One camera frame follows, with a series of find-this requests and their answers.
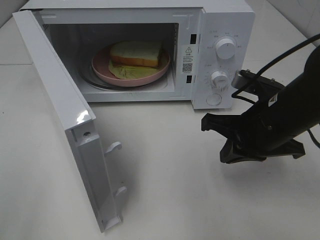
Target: pink plate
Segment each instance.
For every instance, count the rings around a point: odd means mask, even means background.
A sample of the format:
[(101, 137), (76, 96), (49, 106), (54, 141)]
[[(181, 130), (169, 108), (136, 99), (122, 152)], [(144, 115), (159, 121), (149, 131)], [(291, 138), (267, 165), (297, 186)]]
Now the pink plate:
[(166, 71), (168, 70), (170, 64), (170, 56), (167, 52), (164, 52), (165, 56), (167, 57), (168, 63), (162, 68), (159, 72), (142, 77), (137, 79), (120, 79), (117, 78), (109, 71), (109, 60), (110, 60), (110, 46), (107, 46), (101, 49), (92, 59), (91, 64), (95, 74), (103, 81), (107, 82), (108, 84), (112, 84), (115, 86), (120, 87), (137, 87), (152, 83), (159, 78), (161, 78)]

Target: microwave control panel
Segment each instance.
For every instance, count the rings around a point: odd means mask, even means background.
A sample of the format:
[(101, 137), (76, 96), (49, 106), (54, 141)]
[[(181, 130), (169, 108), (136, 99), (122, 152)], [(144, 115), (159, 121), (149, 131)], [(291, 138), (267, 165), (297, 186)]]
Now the microwave control panel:
[(242, 68), (254, 18), (253, 12), (204, 13), (192, 100), (195, 109), (232, 106), (235, 88), (231, 83)]

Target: microwave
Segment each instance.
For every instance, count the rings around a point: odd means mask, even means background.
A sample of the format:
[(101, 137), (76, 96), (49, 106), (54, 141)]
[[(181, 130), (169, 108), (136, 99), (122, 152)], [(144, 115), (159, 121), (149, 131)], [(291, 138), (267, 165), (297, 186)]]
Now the microwave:
[[(232, 79), (246, 54), (255, 13), (244, 0), (30, 0), (13, 17), (65, 132), (101, 232), (121, 222), (125, 187), (112, 189), (108, 161), (88, 103), (191, 101), (232, 106)], [(101, 80), (92, 59), (121, 41), (161, 41), (167, 71), (141, 86)]]

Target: open microwave door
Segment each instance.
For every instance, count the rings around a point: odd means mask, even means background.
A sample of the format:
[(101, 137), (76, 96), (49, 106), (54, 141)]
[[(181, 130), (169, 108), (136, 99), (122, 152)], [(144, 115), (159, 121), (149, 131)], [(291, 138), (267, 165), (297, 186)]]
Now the open microwave door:
[(63, 127), (99, 228), (104, 232), (122, 220), (116, 198), (126, 188), (112, 191), (106, 163), (107, 153), (121, 144), (115, 142), (106, 152), (103, 151), (94, 125), (96, 116), (46, 37), (36, 15), (24, 10), (14, 13), (13, 17)]

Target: power knob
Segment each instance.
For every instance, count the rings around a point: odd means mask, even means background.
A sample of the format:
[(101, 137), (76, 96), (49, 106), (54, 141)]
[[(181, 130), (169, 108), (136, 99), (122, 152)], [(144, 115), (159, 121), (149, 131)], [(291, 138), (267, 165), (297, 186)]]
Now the power knob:
[(236, 43), (233, 39), (224, 37), (215, 44), (215, 51), (220, 59), (230, 59), (236, 53)]
[(229, 84), (228, 75), (224, 71), (215, 71), (211, 74), (211, 85), (215, 89), (223, 89)]

